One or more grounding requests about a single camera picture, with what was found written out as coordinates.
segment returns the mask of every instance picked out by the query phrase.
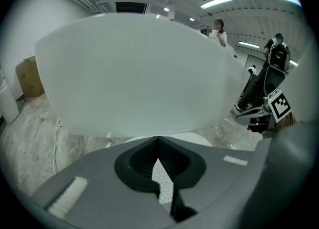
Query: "white shirt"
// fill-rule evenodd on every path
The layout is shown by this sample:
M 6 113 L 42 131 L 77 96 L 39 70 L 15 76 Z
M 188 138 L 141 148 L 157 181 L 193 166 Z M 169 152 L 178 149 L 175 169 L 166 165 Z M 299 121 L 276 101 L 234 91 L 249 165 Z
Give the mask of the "white shirt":
M 218 33 L 217 30 L 213 30 L 213 31 L 208 35 L 208 38 L 209 38 L 211 41 L 213 41 L 213 42 L 215 42 L 215 43 L 217 43 L 217 44 L 220 45 L 219 39 L 218 39 L 218 37 L 217 37 L 217 33 Z M 227 34 L 226 34 L 225 31 L 220 35 L 220 37 L 222 38 L 222 40 L 223 40 L 223 41 L 225 42 L 225 44 L 226 44 L 226 43 L 227 43 Z
M 256 75 L 257 71 L 254 67 L 249 67 L 247 70 L 251 69 L 253 71 L 253 74 Z

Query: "cable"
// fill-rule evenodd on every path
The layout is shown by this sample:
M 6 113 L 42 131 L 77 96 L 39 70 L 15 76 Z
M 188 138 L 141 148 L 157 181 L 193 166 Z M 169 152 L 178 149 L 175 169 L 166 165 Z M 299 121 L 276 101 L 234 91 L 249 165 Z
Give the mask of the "cable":
M 54 150 L 53 150 L 53 171 L 54 171 L 54 174 L 57 173 L 58 169 L 56 167 L 56 160 L 55 160 L 55 156 L 56 156 L 56 148 L 57 148 L 57 134 L 59 132 L 59 130 L 64 127 L 64 124 L 60 123 L 61 120 L 59 119 L 58 122 L 56 123 L 58 126 L 57 128 L 55 129 L 54 131 Z

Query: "person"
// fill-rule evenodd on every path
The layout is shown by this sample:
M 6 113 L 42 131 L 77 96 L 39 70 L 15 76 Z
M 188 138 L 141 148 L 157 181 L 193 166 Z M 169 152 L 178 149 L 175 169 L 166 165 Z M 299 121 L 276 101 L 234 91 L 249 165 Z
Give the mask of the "person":
M 220 44 L 222 47 L 226 47 L 227 34 L 224 31 L 224 21 L 216 19 L 214 23 L 215 30 L 208 31 L 208 38 L 212 41 Z
M 250 74 L 254 74 L 256 75 L 257 71 L 256 71 L 256 65 L 253 65 L 252 67 L 249 67 L 247 69 L 247 71 L 250 73 Z
M 255 94 L 263 88 L 267 69 L 270 65 L 274 65 L 282 71 L 287 71 L 290 61 L 290 51 L 288 46 L 284 43 L 284 38 L 281 33 L 277 33 L 275 38 L 270 39 L 267 42 L 264 55 L 266 57 L 266 62 L 264 63 L 252 89 L 242 101 L 235 104 L 235 108 L 240 112 L 242 112 L 248 103 L 250 103 Z

